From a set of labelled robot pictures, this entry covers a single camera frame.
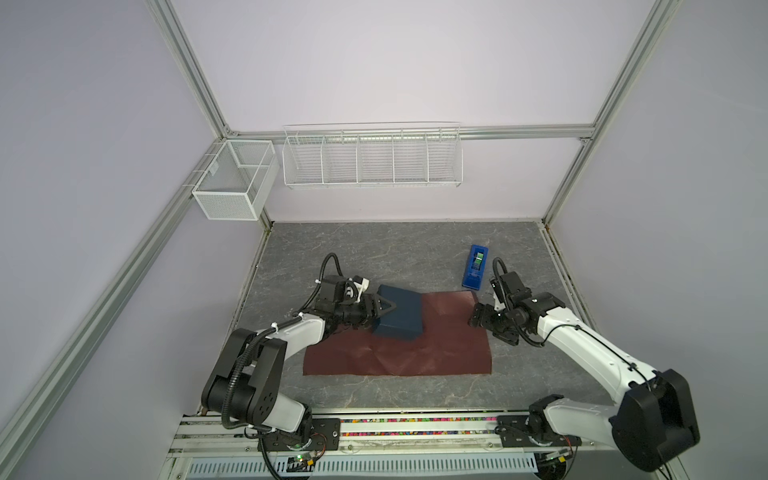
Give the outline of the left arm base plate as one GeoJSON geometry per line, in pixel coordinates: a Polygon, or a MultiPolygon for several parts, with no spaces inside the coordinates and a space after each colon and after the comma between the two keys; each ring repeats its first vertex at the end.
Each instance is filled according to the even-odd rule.
{"type": "Polygon", "coordinates": [[[264,437],[269,452],[336,451],[340,440],[341,419],[337,417],[313,417],[303,422],[296,432],[276,430],[264,437]]]}

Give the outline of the dark red wrapping paper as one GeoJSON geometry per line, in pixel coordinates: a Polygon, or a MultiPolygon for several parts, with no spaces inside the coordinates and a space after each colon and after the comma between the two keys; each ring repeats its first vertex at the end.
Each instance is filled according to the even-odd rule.
{"type": "Polygon", "coordinates": [[[492,355],[484,329],[469,325],[477,303],[470,291],[422,296],[423,332],[414,340],[341,330],[305,350],[305,376],[489,375],[492,355]]]}

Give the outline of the dark blue gift box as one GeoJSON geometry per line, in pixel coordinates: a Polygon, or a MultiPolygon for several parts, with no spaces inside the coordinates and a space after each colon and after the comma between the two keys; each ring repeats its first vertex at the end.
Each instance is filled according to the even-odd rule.
{"type": "Polygon", "coordinates": [[[388,326],[381,330],[372,330],[382,338],[413,341],[423,333],[422,295],[418,292],[389,285],[380,285],[377,294],[394,301],[397,308],[389,315],[388,326]]]}

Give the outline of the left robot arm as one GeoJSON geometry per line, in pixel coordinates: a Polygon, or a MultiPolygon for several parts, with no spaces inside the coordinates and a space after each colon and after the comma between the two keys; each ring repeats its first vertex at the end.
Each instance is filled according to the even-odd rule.
{"type": "Polygon", "coordinates": [[[229,335],[203,387],[201,407],[219,414],[227,430],[251,428],[307,442],[311,407],[280,392],[285,361],[341,327],[368,328],[397,309],[369,286],[367,278],[343,274],[338,256],[327,254],[308,299],[288,318],[229,335]]]}

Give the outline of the aluminium front rail frame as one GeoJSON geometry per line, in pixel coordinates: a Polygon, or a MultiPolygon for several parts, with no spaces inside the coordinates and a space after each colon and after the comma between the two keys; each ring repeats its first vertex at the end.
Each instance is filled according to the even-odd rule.
{"type": "Polygon", "coordinates": [[[489,409],[322,409],[315,418],[341,419],[341,440],[336,451],[269,452],[252,430],[226,430],[216,415],[185,417],[180,422],[161,469],[162,479],[186,479],[192,463],[200,458],[260,456],[271,477],[282,478],[271,459],[286,456],[301,471],[328,455],[425,455],[515,452],[535,455],[536,473],[479,474],[438,477],[342,477],[323,479],[685,479],[678,460],[662,469],[644,472],[632,466],[618,451],[582,440],[578,447],[504,448],[494,433],[499,415],[521,411],[489,409]]]}

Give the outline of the small white mesh basket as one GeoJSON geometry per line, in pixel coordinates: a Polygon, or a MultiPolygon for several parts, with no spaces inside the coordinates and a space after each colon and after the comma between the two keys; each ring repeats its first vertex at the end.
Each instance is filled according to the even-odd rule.
{"type": "Polygon", "coordinates": [[[259,221],[278,173],[271,141],[225,140],[192,194],[209,220],[259,221]]]}

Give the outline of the blue tape dispenser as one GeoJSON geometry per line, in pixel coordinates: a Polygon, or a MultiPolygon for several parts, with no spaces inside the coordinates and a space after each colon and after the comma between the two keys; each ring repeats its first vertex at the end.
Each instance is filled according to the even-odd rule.
{"type": "Polygon", "coordinates": [[[464,288],[475,291],[480,290],[487,258],[487,247],[476,244],[471,245],[461,282],[464,288]]]}

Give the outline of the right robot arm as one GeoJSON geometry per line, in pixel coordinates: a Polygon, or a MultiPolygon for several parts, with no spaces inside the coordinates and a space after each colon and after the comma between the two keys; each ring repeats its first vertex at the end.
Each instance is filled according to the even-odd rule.
{"type": "Polygon", "coordinates": [[[496,339],[542,349],[558,348],[608,393],[610,405],[588,404],[551,394],[532,403],[522,423],[497,422],[501,438],[522,436],[536,446],[574,439],[606,445],[645,472],[662,469],[701,440],[687,380],[658,370],[605,339],[559,298],[535,294],[505,262],[492,261],[494,301],[474,307],[469,324],[496,339]]]}

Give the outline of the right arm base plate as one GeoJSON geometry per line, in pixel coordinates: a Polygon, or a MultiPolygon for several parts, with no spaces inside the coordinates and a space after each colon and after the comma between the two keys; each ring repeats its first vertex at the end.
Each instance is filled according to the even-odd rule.
{"type": "Polygon", "coordinates": [[[578,447],[582,440],[577,436],[554,432],[545,420],[528,414],[499,415],[494,433],[504,448],[515,447],[578,447]]]}

